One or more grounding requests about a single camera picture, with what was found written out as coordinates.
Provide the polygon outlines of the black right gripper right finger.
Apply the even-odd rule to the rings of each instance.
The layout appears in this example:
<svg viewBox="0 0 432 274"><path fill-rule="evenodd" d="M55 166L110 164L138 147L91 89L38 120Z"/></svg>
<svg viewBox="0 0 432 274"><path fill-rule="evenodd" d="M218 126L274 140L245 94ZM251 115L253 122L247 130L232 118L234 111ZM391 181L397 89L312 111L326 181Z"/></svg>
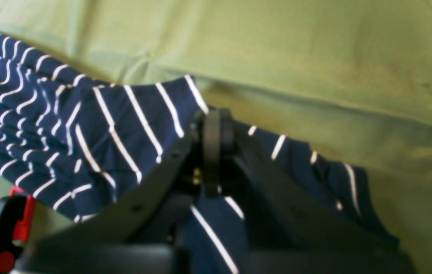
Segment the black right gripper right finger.
<svg viewBox="0 0 432 274"><path fill-rule="evenodd" d="M398 249L373 207L364 168L249 130L222 111L222 193L242 212L251 249Z"/></svg>

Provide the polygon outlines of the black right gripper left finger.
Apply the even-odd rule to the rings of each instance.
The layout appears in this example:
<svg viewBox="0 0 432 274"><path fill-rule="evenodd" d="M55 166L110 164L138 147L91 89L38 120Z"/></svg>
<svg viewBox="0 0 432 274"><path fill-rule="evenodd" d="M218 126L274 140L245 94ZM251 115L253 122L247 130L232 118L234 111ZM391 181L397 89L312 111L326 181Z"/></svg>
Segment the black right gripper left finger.
<svg viewBox="0 0 432 274"><path fill-rule="evenodd" d="M113 204L87 222L45 238L46 248L87 247L124 244L148 225L150 220L178 188L197 195L200 186L214 197L221 189L222 113L199 113L182 138L164 155L144 182L117 204Z"/></svg>

